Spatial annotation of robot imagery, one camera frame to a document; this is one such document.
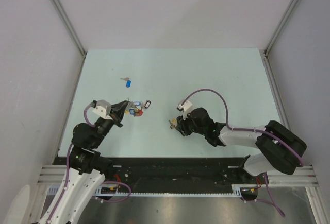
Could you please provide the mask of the red handled keyring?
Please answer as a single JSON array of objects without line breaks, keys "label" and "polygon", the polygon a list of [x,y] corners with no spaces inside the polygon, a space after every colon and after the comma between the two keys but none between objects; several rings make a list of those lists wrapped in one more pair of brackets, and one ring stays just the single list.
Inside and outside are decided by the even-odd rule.
[{"label": "red handled keyring", "polygon": [[128,104],[125,110],[125,114],[132,115],[133,117],[141,117],[143,115],[142,102],[131,101],[127,98]]}]

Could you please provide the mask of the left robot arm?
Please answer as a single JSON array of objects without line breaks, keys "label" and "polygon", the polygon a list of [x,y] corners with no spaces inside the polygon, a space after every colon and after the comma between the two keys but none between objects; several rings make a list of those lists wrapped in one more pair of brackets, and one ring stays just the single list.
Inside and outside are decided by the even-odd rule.
[{"label": "left robot arm", "polygon": [[39,223],[78,223],[98,187],[113,179],[113,162],[96,149],[113,126],[123,126],[128,105],[94,100],[85,107],[85,122],[73,129],[61,185]]}]

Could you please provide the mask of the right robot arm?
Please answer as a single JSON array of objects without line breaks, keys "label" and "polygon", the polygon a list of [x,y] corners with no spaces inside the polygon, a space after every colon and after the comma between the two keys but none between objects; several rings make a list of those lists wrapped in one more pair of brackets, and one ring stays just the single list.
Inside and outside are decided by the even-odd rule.
[{"label": "right robot arm", "polygon": [[244,146],[259,150],[248,155],[237,169],[239,181],[251,183],[256,177],[271,170],[293,175],[303,167],[302,156],[306,143],[277,121],[271,120],[257,128],[231,128],[215,122],[206,109],[197,108],[170,122],[171,129],[182,136],[199,134],[213,147]]}]

